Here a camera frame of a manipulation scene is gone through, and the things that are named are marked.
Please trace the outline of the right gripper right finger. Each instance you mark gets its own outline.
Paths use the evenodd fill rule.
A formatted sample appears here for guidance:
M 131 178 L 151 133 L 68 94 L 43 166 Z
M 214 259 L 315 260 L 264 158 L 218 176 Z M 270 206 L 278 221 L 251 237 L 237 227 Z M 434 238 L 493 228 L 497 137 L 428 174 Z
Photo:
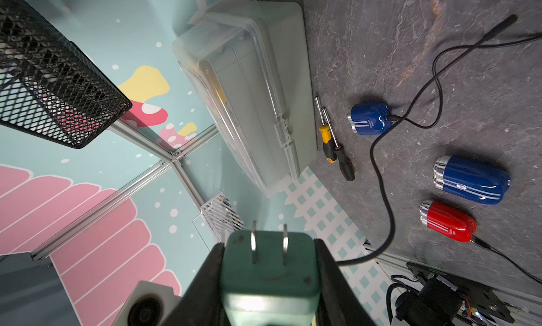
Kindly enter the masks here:
M 373 319 L 359 303 L 324 241 L 315 239 L 314 242 L 321 286 L 316 324 L 374 326 Z

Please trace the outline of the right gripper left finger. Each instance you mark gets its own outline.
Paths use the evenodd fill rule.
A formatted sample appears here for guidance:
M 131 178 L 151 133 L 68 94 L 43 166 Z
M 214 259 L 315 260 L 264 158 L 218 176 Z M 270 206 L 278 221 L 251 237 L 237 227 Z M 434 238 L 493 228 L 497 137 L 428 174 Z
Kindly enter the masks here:
M 220 273 L 224 244 L 215 244 L 162 325 L 226 325 L 227 315 L 220 297 Z

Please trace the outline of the green charger adapter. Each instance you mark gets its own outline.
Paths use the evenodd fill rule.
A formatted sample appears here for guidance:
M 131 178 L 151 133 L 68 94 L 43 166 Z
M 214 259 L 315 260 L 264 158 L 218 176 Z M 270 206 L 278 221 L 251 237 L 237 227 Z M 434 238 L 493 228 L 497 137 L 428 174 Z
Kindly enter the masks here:
M 229 236 L 220 298 L 231 325 L 311 325 L 320 295 L 316 245 L 308 234 L 285 227 Z

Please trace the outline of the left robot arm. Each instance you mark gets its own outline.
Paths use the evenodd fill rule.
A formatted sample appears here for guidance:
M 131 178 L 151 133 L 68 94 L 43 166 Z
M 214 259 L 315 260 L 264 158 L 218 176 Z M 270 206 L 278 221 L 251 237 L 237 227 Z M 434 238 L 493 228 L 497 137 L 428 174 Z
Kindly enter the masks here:
M 452 325 L 467 300 L 457 286 L 442 276 L 431 277 L 418 290 L 402 282 L 404 275 L 392 275 L 386 291 L 389 324 Z

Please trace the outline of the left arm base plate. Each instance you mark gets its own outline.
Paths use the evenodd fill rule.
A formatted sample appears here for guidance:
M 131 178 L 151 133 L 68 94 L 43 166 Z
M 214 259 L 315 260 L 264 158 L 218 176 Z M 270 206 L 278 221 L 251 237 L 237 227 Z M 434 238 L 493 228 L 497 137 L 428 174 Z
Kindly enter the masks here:
M 433 279 L 440 279 L 443 284 L 454 290 L 458 296 L 466 298 L 470 306 L 478 309 L 482 316 L 491 316 L 508 323 L 515 322 L 506 305 L 493 293 L 489 286 L 414 262 L 408 262 L 406 266 L 424 283 L 424 286 Z

